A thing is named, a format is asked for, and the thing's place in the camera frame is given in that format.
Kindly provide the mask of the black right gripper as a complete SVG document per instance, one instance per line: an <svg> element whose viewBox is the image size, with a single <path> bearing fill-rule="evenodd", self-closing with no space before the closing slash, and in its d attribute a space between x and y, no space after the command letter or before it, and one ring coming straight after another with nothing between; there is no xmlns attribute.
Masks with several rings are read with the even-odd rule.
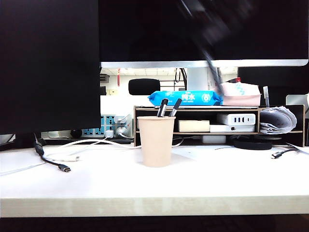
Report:
<svg viewBox="0 0 309 232"><path fill-rule="evenodd" d="M238 31L253 14L252 0L199 0L202 34L211 45Z"/></svg>

